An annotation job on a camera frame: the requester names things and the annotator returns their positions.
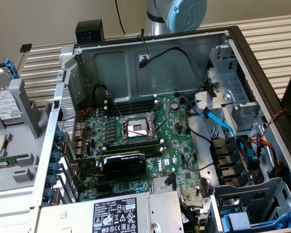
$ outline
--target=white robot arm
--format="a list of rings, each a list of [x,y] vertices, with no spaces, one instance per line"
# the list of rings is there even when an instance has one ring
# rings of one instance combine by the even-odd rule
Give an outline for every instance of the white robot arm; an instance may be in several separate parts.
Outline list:
[[[144,36],[196,30],[206,8],[207,0],[147,0]]]

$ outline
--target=warning label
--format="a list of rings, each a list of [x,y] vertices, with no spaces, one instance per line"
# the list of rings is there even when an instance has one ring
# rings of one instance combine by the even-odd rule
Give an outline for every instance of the warning label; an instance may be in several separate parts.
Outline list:
[[[93,233],[137,233],[137,199],[96,203]]]
[[[1,120],[20,117],[18,107],[10,91],[0,92],[0,118]]]

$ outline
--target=red cable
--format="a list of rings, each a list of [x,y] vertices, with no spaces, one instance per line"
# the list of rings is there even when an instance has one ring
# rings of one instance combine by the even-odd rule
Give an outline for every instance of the red cable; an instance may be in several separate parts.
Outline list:
[[[273,116],[273,118],[268,122],[268,124],[267,124],[266,128],[264,129],[263,134],[262,134],[261,136],[264,136],[265,133],[266,133],[266,131],[267,131],[267,129],[268,129],[268,127],[270,126],[270,124],[271,124],[274,120],[276,120],[276,119],[277,119],[281,114],[283,114],[283,113],[286,112],[286,111],[287,111],[287,109],[285,108],[285,109],[281,110],[279,113],[275,114],[275,115]]]

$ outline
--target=capacitor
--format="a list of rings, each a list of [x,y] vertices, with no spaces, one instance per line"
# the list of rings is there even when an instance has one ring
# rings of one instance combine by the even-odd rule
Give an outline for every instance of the capacitor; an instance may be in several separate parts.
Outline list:
[[[199,186],[196,186],[196,196],[198,196],[199,191],[200,191],[200,187]]]
[[[171,106],[171,109],[172,109],[173,111],[176,111],[176,110],[179,109],[179,104],[176,103],[176,102],[172,102],[170,106]]]

